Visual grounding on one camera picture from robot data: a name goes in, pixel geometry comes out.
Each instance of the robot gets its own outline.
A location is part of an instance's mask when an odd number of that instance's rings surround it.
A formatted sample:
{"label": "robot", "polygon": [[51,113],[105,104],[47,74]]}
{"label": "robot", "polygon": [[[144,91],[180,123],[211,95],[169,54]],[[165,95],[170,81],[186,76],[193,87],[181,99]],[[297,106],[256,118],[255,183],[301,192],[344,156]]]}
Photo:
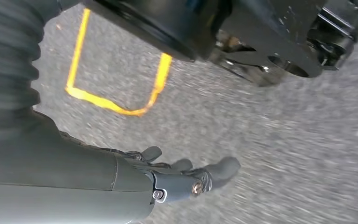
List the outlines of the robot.
{"label": "robot", "polygon": [[[127,224],[156,203],[229,182],[233,157],[193,169],[162,151],[90,146],[32,106],[43,27],[79,0],[0,0],[0,224]],[[337,70],[358,43],[358,0],[86,0],[84,5],[179,60],[209,60],[259,86]]]}

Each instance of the metal screw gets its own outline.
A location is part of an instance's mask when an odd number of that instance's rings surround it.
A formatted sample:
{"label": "metal screw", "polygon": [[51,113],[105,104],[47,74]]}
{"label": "metal screw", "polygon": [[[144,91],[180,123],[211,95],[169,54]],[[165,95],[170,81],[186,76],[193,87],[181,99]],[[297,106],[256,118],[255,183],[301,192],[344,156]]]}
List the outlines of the metal screw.
{"label": "metal screw", "polygon": [[192,186],[192,193],[194,195],[199,195],[202,193],[202,182],[201,181],[197,181],[193,184]]}
{"label": "metal screw", "polygon": [[161,191],[161,190],[155,190],[155,191],[153,192],[153,198],[154,198],[154,199],[159,200],[159,199],[161,199],[161,198],[163,198],[163,197],[164,197],[164,192],[163,192],[163,191]]}
{"label": "metal screw", "polygon": [[139,155],[139,154],[137,154],[137,155],[135,155],[135,159],[136,159],[136,160],[142,160],[142,156]]}

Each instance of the robotic hand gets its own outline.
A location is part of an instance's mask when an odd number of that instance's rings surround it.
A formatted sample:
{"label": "robotic hand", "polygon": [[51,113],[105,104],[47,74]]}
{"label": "robotic hand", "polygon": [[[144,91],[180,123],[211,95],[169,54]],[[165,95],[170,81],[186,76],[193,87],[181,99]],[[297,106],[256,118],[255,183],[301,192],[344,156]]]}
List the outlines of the robotic hand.
{"label": "robotic hand", "polygon": [[197,196],[238,171],[235,158],[192,169],[152,164],[158,147],[121,152],[86,145],[35,112],[43,27],[76,0],[0,0],[0,224],[126,224],[155,202]]}
{"label": "robotic hand", "polygon": [[[40,57],[43,27],[77,3],[0,0],[0,224],[126,224],[148,216],[155,202],[224,186],[240,168],[235,158],[198,169],[189,160],[153,164],[158,147],[122,152],[89,146],[33,110],[39,95],[31,81],[39,72],[32,61]],[[85,4],[177,59],[257,74],[316,77],[338,69],[358,42],[358,0]]]}

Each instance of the yellow painted line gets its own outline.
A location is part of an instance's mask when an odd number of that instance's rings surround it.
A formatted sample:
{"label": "yellow painted line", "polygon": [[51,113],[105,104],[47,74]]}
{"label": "yellow painted line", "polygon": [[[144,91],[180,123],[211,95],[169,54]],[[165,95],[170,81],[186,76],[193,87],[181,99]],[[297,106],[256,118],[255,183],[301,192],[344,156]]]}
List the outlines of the yellow painted line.
{"label": "yellow painted line", "polygon": [[90,10],[85,9],[83,12],[82,23],[79,28],[79,34],[77,36],[75,51],[73,53],[73,58],[72,58],[72,64],[69,70],[67,86],[65,88],[66,92],[77,99],[86,100],[88,102],[93,103],[96,106],[109,109],[117,113],[121,113],[125,115],[135,115],[135,116],[141,116],[145,114],[154,105],[158,95],[164,89],[165,82],[169,73],[169,68],[171,66],[172,57],[167,54],[161,55],[160,64],[158,67],[158,71],[156,73],[156,79],[154,81],[154,87],[151,92],[149,102],[146,104],[145,107],[141,109],[128,111],[116,105],[114,102],[110,101],[109,99],[102,98],[93,95],[89,92],[86,92],[84,90],[78,89],[75,87],[76,72],[79,66],[80,56],[82,54],[83,42],[84,42],[84,37],[86,36],[86,30],[87,30],[87,24],[89,18],[90,18]]}

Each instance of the asphalt ground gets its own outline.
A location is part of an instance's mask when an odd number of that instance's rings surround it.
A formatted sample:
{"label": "asphalt ground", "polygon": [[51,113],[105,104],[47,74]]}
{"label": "asphalt ground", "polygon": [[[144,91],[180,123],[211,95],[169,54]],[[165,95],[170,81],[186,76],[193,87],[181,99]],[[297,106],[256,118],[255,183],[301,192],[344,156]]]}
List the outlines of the asphalt ground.
{"label": "asphalt ground", "polygon": [[[209,63],[174,61],[165,90],[128,117],[65,90],[82,7],[46,26],[36,106],[89,144],[124,151],[159,146],[160,161],[199,166],[236,156],[222,190],[158,205],[146,224],[358,224],[358,46],[339,72],[287,77],[257,88]],[[75,86],[128,109],[148,101],[160,52],[91,14]]]}

